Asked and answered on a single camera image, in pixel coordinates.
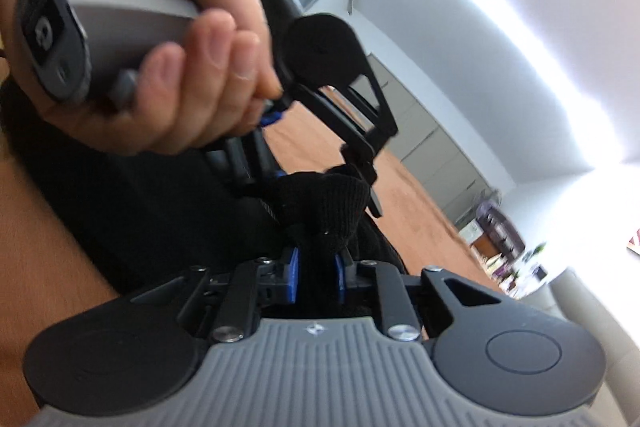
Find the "person's left hand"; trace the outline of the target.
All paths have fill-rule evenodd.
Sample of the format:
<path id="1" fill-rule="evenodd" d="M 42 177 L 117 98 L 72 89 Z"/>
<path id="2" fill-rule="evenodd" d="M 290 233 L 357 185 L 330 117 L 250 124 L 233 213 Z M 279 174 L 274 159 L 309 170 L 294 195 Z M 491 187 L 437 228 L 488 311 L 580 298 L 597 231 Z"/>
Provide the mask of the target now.
<path id="1" fill-rule="evenodd" d="M 281 96 L 259 0 L 1 0 L 1 37 L 37 115 L 106 153 L 241 136 Z"/>

